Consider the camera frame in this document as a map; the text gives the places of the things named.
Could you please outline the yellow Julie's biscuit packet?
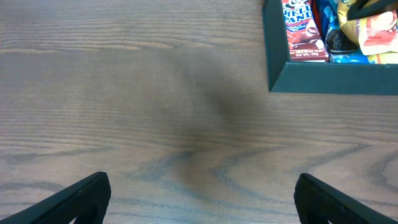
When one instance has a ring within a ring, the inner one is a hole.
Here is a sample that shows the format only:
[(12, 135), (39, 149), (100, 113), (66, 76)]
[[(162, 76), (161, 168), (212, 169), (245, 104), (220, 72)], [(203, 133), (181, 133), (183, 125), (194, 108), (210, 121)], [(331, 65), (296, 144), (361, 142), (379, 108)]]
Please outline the yellow Julie's biscuit packet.
[(350, 19), (348, 13), (358, 0), (341, 0), (337, 6), (340, 29), (364, 55), (397, 52), (397, 1), (382, 1), (392, 9), (382, 9), (371, 16)]

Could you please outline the yellow gum canister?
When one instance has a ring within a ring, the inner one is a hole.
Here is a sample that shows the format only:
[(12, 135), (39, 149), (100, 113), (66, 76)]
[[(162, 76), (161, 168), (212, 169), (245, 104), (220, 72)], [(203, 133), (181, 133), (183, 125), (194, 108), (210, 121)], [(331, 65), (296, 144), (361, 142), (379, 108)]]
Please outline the yellow gum canister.
[(397, 52), (385, 52), (382, 54), (368, 55), (371, 64), (398, 64)]

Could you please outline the Hello Panda biscuit box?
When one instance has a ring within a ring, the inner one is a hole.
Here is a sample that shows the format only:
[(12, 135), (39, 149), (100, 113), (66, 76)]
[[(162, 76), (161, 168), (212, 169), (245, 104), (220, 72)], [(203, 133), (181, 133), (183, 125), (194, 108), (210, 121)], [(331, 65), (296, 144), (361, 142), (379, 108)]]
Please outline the Hello Panda biscuit box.
[(329, 54), (315, 23), (309, 0), (282, 0), (290, 52), (294, 62), (327, 62)]

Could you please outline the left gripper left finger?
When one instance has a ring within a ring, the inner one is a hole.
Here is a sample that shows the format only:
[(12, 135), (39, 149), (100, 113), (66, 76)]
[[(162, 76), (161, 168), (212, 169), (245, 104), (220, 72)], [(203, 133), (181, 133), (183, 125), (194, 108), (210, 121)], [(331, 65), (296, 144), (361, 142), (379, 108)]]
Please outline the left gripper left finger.
[(107, 173), (95, 172), (1, 224), (102, 224), (110, 198)]

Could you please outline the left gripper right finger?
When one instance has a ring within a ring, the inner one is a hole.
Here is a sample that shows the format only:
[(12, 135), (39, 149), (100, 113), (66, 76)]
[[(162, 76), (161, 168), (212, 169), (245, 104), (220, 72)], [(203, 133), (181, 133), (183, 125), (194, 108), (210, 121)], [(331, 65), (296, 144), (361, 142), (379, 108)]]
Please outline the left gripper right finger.
[(301, 224), (397, 224), (308, 173), (298, 178), (294, 202)]

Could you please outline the dark green box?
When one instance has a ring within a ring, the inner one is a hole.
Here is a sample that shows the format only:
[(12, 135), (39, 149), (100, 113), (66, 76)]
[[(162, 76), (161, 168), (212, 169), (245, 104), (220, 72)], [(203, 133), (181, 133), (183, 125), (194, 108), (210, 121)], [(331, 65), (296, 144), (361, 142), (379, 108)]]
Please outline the dark green box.
[(396, 64), (293, 62), (290, 60), (282, 3), (262, 7), (270, 92), (396, 95)]

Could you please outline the blue Oreo cookie pack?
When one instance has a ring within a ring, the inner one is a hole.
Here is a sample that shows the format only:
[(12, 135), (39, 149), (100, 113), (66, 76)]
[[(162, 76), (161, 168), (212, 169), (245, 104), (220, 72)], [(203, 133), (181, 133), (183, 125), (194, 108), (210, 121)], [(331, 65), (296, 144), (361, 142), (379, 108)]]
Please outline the blue Oreo cookie pack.
[(368, 58), (340, 28), (337, 15), (339, 1), (315, 0), (313, 6), (318, 12), (319, 25), (330, 63), (368, 64)]

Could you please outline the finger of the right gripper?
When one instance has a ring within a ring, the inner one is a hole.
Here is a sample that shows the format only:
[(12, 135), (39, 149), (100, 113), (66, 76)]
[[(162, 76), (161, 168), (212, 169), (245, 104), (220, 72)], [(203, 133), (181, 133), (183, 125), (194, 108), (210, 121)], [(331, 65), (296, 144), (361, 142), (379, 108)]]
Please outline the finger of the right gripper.
[(357, 0), (347, 13), (347, 20), (362, 19), (397, 10), (397, 0)]

